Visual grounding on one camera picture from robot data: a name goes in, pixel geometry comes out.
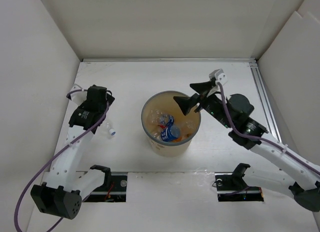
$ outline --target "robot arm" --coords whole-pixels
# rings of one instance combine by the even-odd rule
[[[105,119],[109,106],[115,99],[106,88],[95,85],[88,90],[75,85],[68,98],[79,106],[69,121],[64,144],[67,149],[51,166],[42,185],[32,187],[31,196],[41,212],[73,219],[78,214],[83,199],[93,190],[102,185],[110,186],[109,168],[94,165],[78,179],[76,169],[86,151],[86,145]]]
[[[232,128],[229,136],[235,143],[283,170],[279,173],[263,172],[248,164],[239,164],[228,175],[228,180],[241,185],[240,189],[259,186],[283,193],[308,210],[320,211],[320,166],[281,144],[265,127],[251,119],[249,115],[254,107],[245,96],[234,94],[225,100],[223,85],[228,80],[222,69],[213,71],[209,78],[208,82],[190,84],[197,92],[191,97],[174,97],[183,114],[188,114],[198,104],[195,112],[206,110],[223,126]]]

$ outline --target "trash can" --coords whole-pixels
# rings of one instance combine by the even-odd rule
[[[164,157],[175,157],[183,154],[191,143],[191,140],[196,135],[200,127],[201,114],[195,113],[196,106],[193,107],[188,115],[184,115],[178,104],[174,100],[174,96],[188,97],[186,94],[176,91],[165,91],[158,93],[151,97],[144,105],[141,113],[142,127],[148,136],[148,140],[155,153]],[[159,109],[174,117],[174,123],[181,123],[183,121],[192,120],[195,124],[193,133],[180,142],[164,142],[158,140],[151,135],[157,125],[147,122],[148,114],[151,110]]]

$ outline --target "white bottle cap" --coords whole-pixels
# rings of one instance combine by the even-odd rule
[[[116,131],[112,128],[112,129],[109,130],[109,134],[111,136],[114,136],[116,134]]]

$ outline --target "red wire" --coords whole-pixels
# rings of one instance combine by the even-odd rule
[[[108,193],[106,194],[106,196],[104,197],[104,200],[107,200],[108,199],[108,196],[110,194],[110,191],[112,190],[112,188],[114,187],[115,183],[113,182],[110,186],[110,189],[108,190]]]

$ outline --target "bucket rim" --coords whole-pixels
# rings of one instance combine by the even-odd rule
[[[191,140],[193,139],[193,137],[197,134],[197,132],[198,132],[198,130],[199,130],[199,128],[200,128],[200,125],[201,125],[201,113],[200,113],[200,112],[198,112],[198,114],[199,114],[199,125],[198,125],[198,127],[196,128],[195,132],[192,134],[192,136],[190,136],[189,138],[187,138],[187,139],[185,139],[185,140],[183,140],[183,141],[181,141],[181,142],[171,143],[171,142],[160,141],[160,140],[152,137],[152,136],[147,132],[147,130],[146,130],[146,128],[145,128],[145,125],[144,125],[144,121],[143,121],[143,119],[142,119],[142,118],[143,118],[143,114],[144,114],[144,110],[145,110],[145,108],[146,108],[146,105],[147,105],[148,102],[149,102],[150,100],[152,100],[154,97],[156,97],[156,96],[158,96],[158,95],[160,95],[160,94],[163,94],[163,93],[179,93],[179,94],[181,94],[181,95],[183,95],[183,96],[185,96],[185,97],[189,97],[187,94],[184,94],[184,93],[178,92],[178,91],[173,91],[173,90],[163,91],[163,92],[160,92],[160,93],[157,93],[157,94],[153,95],[152,97],[150,97],[150,98],[146,101],[146,103],[144,104],[144,106],[143,106],[143,108],[142,108],[142,111],[141,111],[141,124],[142,124],[142,128],[143,128],[144,132],[146,133],[146,135],[147,135],[151,140],[153,140],[154,142],[156,142],[156,143],[158,143],[158,144],[164,145],[164,146],[179,146],[179,145],[188,143],[189,141],[191,141]]]

